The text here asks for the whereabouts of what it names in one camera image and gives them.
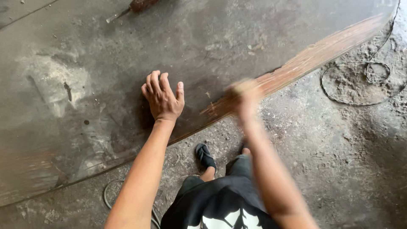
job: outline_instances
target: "cable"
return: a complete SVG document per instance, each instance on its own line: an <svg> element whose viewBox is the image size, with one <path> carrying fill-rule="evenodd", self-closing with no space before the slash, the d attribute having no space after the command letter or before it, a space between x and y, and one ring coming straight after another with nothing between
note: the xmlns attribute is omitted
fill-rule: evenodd
<svg viewBox="0 0 407 229"><path fill-rule="evenodd" d="M343 101L343 100L335 99L335 98L333 98L332 96L330 96L330 95L326 92L325 86L324 86L324 83L323 83L323 80L322 80L322 79L324 78L325 73L326 73L330 68L332 68L332 67L334 67L334 66L338 66L338 65L340 65L340 64L350 64L350 63L365 63L365 64L367 64L366 67L365 67L365 76L366 76L366 79L367 79L370 83L372 83L372 84L381 84L381 83L384 83L387 79L389 79L389 78L390 78L390 75L391 75L391 73L392 73L392 71L390 70L390 67L389 67L387 64L383 63L383 62L373 62L372 59L373 59L373 58L375 57L375 55L382 49L382 47L387 43L387 41L389 41L390 36L391 36L392 33L393 33L394 21L396 20L396 16L397 16L397 14L398 14L398 9L400 8L400 3L401 3L401 0L398 1L396 13L394 14L393 20L392 20L391 23L390 23L390 31L389 31L389 35L388 35L387 38L386 38L386 41L385 41L385 42L380 46L380 48L371 56L371 58L370 58L368 61L347 61L347 62L337 63L337 64L334 64L334 65L330 66L329 68L327 68L327 69L324 71L324 73L321 75L320 84L321 84L321 87L322 87L323 92L325 93L325 95L326 95L329 99L331 99L331 100L333 100L333 101L336 101L336 102L338 102L338 103L344 103L344 104L348 104L348 105L368 106L368 105L374 105L374 104L379 104L379 103L383 103L383 102L389 101L389 100L391 100L392 98L394 98L395 96L397 96L398 94L400 94L400 93L406 88L407 82L403 85L403 87L401 88L401 90L400 90L399 92L397 92L395 95L393 95L393 96L391 96L391 97L389 97L389 98L387 98L387 99L385 99L385 100L383 100L383 101L380 101L380 102L374 102L374 103L350 103L350 102L345 102L345 101ZM387 77L386 77L384 80L380 80L380 81L374 81L374 80L372 80L372 79L370 78L370 75L368 74L368 68L369 68L369 66L370 66L371 64L379 64L379 65L384 66L384 67L386 68Z"/></svg>
<svg viewBox="0 0 407 229"><path fill-rule="evenodd" d="M106 191L107 191L107 189L108 189L113 183L115 183L115 182L124 182L124 180L123 180L123 179L113 180L113 181L111 181L110 183L108 183L108 184L106 185L105 189L103 190L103 200L105 201L105 204L106 204L106 206L107 206L109 209L112 209L112 206L111 206L111 205L109 204L109 202L107 201ZM151 217L151 221L156 225L156 227L157 227L158 229L160 229L160 228L161 228L161 226L160 226L160 225L161 225L160 218L158 218L158 215L157 215L157 213L155 212L154 208L152 208L151 211L153 212L153 216Z"/></svg>

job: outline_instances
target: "person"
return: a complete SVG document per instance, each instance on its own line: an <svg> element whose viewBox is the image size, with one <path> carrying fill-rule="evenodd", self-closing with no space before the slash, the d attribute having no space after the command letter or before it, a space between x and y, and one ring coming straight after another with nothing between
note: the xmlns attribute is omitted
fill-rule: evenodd
<svg viewBox="0 0 407 229"><path fill-rule="evenodd" d="M252 85L246 88L238 95L234 111L246 142L242 154L227 164L225 177L214 179L212 155L199 144L196 154L206 171L200 177L185 179L162 218L161 228L319 228L257 119L261 92ZM153 71L141 91L150 104L154 127L134 160L106 220L106 229L151 227L165 149L184 107L184 85L179 82L174 95L168 73Z"/></svg>

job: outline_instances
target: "blurred hand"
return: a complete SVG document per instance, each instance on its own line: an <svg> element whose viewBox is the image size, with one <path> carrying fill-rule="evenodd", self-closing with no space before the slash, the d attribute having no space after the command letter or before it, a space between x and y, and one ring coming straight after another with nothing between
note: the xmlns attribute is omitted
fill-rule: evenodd
<svg viewBox="0 0 407 229"><path fill-rule="evenodd" d="M241 124L257 118L257 109L260 100L262 99L262 92L257 83L250 79L234 83L231 86L232 93L237 98L235 106L235 114Z"/></svg>
<svg viewBox="0 0 407 229"><path fill-rule="evenodd" d="M146 83L141 87L144 97L150 104L150 111L157 120L169 120L175 122L184 108L184 84L178 82L177 96L174 96L168 82L168 73L158 76L160 71L153 71L147 76Z"/></svg>

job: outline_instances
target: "black t-shirt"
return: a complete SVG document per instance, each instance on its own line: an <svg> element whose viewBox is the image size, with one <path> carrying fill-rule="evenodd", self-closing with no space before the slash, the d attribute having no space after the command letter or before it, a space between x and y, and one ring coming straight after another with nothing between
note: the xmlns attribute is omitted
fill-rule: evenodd
<svg viewBox="0 0 407 229"><path fill-rule="evenodd" d="M161 228L279 229L265 213L251 181L225 176L200 184L178 196L161 221Z"/></svg>

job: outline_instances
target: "concrete floor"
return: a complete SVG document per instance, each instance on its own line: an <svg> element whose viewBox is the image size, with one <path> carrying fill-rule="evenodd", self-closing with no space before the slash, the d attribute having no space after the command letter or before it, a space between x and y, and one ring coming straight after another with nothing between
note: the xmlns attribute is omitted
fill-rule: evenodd
<svg viewBox="0 0 407 229"><path fill-rule="evenodd" d="M371 85L355 80L362 79L358 78L358 66L341 66L327 73L329 93L366 102L392 96L401 89L407 70L405 2L390 41L375 59L390 65L390 80ZM385 28L336 61L368 59L387 32ZM375 106L335 103L319 84L327 66L263 100L259 115L270 141L321 228L407 228L407 90ZM239 153L241 138L233 118L227 118L168 147L154 204L159 216L171 205L183 179L202 173L193 156L198 143L208 145L219 177L225 174L225 164ZM0 228L101 228L109 213L102 199L103 189L110 181L124 178L130 167L128 163L75 185L1 207Z"/></svg>

